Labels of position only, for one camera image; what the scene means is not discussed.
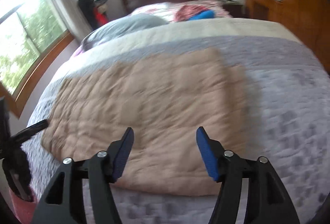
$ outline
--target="beige quilt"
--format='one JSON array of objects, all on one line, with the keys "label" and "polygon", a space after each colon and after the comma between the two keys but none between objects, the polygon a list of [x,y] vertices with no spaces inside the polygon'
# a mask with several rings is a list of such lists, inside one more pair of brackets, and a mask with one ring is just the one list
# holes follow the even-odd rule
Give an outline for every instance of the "beige quilt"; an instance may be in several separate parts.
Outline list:
[{"label": "beige quilt", "polygon": [[65,79],[42,135],[59,161],[88,159],[132,127],[135,141],[117,186],[175,195],[214,195],[196,144],[203,126],[225,149],[241,154],[244,71],[225,67],[214,48],[153,55]]}]

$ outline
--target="white curtain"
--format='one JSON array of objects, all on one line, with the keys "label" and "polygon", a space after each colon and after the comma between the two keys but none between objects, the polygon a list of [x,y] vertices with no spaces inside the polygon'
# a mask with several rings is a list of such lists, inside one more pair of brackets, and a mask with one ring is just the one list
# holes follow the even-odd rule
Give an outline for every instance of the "white curtain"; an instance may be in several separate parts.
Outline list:
[{"label": "white curtain", "polygon": [[53,0],[71,34],[81,42],[92,29],[73,0]]}]

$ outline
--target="silver screw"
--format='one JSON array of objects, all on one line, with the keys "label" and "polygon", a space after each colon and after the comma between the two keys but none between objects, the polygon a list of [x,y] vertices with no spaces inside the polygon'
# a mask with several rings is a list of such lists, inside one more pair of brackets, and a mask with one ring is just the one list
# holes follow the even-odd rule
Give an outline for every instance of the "silver screw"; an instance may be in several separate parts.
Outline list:
[{"label": "silver screw", "polygon": [[225,156],[227,156],[227,157],[233,157],[234,156],[234,153],[231,150],[226,150],[225,151]]},{"label": "silver screw", "polygon": [[63,163],[65,164],[65,165],[68,165],[68,164],[70,164],[72,162],[72,159],[71,158],[65,158],[64,160],[63,160]]},{"label": "silver screw", "polygon": [[262,157],[259,158],[259,162],[265,164],[265,163],[268,162],[268,159],[267,159],[266,157],[263,157],[263,156],[262,156]]},{"label": "silver screw", "polygon": [[97,156],[100,157],[100,158],[104,158],[105,156],[107,155],[107,152],[106,151],[100,151]]}]

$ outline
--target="wooden window frame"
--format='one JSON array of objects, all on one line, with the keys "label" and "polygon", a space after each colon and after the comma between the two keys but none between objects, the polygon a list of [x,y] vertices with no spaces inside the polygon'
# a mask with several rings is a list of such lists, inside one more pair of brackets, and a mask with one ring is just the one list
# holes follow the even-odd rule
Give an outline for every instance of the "wooden window frame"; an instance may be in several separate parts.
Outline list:
[{"label": "wooden window frame", "polygon": [[13,95],[0,83],[0,96],[5,97],[9,110],[18,118],[21,116],[26,102],[45,71],[73,40],[73,35],[66,30],[57,40],[48,46],[29,68]]}]

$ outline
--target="gray pillow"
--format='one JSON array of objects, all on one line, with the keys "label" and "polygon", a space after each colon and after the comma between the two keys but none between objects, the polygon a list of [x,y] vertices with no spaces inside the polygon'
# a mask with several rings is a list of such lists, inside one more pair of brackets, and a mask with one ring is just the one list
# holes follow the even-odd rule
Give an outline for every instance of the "gray pillow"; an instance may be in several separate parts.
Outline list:
[{"label": "gray pillow", "polygon": [[145,13],[125,16],[93,31],[83,39],[81,45],[84,51],[88,51],[98,45],[126,34],[166,24],[168,24],[168,22],[164,19]]}]

